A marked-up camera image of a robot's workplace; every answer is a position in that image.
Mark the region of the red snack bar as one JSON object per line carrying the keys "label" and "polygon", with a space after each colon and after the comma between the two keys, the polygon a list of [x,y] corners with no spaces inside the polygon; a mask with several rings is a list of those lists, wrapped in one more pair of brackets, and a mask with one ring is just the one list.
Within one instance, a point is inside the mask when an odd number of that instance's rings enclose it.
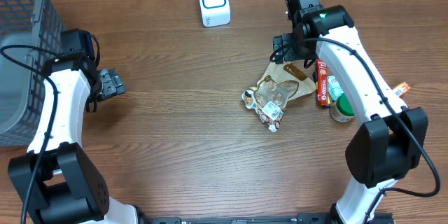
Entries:
{"label": "red snack bar", "polygon": [[317,73],[317,99],[322,107],[329,107],[330,102],[328,98],[328,69],[325,62],[318,59],[316,62]]}

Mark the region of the brown paper snack bag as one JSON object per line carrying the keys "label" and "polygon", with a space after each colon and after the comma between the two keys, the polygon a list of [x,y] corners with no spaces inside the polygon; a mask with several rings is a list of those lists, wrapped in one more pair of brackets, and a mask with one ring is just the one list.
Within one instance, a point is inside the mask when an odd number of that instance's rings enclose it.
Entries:
{"label": "brown paper snack bag", "polygon": [[316,85],[304,72],[292,63],[276,64],[271,62],[261,79],[257,82],[259,86],[267,76],[271,80],[280,84],[289,93],[288,101],[309,95],[316,90]]}

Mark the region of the teal wet wipes pack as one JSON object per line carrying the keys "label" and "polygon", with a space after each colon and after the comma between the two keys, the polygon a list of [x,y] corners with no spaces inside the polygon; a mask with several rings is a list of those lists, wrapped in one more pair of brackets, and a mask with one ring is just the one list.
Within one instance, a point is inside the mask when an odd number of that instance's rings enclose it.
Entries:
{"label": "teal wet wipes pack", "polygon": [[333,101],[337,101],[337,99],[344,94],[344,91],[335,76],[328,77],[328,93]]}

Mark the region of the white printed snack packet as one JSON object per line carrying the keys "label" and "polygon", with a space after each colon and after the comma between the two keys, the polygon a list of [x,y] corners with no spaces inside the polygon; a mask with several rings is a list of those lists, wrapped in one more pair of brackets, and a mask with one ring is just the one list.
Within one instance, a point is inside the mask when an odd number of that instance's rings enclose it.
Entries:
{"label": "white printed snack packet", "polygon": [[247,109],[253,109],[271,132],[276,132],[284,116],[288,100],[298,91],[299,83],[287,80],[277,83],[265,77],[255,89],[245,90],[241,98]]}

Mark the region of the green lidded jar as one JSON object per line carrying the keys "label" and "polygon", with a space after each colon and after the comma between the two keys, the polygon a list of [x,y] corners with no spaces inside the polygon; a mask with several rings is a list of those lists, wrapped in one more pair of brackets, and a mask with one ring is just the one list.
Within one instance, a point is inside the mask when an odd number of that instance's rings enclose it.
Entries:
{"label": "green lidded jar", "polygon": [[340,123],[347,123],[354,118],[354,110],[345,94],[340,95],[330,105],[330,116]]}

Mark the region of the orange tissue pack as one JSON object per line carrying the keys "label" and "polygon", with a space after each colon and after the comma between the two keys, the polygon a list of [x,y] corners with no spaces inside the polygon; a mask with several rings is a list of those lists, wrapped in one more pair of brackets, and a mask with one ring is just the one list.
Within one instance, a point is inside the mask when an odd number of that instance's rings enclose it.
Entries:
{"label": "orange tissue pack", "polygon": [[403,96],[406,92],[410,90],[410,86],[406,82],[402,82],[393,88],[393,93],[397,97]]}

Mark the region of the yellow highlighter pen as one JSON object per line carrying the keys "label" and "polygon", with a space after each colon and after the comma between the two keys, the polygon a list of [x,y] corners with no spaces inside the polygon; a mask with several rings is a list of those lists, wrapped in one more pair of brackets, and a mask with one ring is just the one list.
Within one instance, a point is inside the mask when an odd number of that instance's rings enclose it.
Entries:
{"label": "yellow highlighter pen", "polygon": [[317,76],[316,72],[313,72],[312,77],[313,77],[314,82],[317,83],[318,82],[318,76]]}

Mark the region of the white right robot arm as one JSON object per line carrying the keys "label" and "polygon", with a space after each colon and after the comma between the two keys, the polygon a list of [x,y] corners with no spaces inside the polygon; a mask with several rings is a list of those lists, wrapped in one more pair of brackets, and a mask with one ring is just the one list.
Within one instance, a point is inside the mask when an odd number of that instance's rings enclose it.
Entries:
{"label": "white right robot arm", "polygon": [[299,223],[393,223],[375,209],[409,170],[426,158],[428,117],[398,97],[365,51],[354,21],[343,6],[319,0],[285,0],[293,32],[270,56],[276,64],[323,60],[351,105],[358,131],[346,147],[351,173],[343,196],[329,213],[301,213]]}

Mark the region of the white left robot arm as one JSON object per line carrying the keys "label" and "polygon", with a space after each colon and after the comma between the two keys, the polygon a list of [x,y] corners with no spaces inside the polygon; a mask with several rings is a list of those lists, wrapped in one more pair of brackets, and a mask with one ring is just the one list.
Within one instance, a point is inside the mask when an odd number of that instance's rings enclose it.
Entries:
{"label": "white left robot arm", "polygon": [[147,223],[139,207],[109,195],[104,177],[82,149],[84,112],[125,93],[116,69],[99,70],[97,38],[72,29],[60,34],[62,51],[42,70],[45,98],[26,155],[15,157],[8,175],[22,200],[20,221],[34,223]]}

